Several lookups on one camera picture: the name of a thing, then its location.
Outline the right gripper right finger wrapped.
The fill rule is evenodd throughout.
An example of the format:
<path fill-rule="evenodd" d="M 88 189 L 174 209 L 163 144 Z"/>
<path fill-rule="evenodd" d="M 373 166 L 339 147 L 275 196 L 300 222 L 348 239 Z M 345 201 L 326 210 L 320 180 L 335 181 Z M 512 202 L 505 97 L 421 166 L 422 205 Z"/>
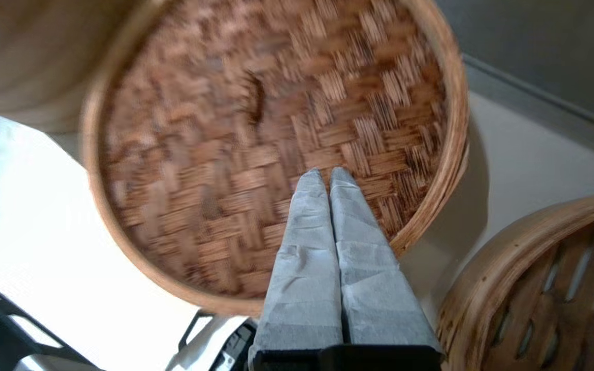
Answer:
<path fill-rule="evenodd" d="M 346 339 L 354 345 L 442 348 L 353 176 L 330 182 Z"/>

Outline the right gripper left finger wrapped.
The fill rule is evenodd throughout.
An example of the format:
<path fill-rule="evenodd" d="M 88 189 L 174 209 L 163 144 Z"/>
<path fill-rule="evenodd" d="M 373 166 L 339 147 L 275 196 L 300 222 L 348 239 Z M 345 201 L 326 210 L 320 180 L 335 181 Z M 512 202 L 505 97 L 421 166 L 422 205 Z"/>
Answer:
<path fill-rule="evenodd" d="M 250 357 L 343 343 L 338 260 L 327 190 L 314 167 L 290 201 Z"/>

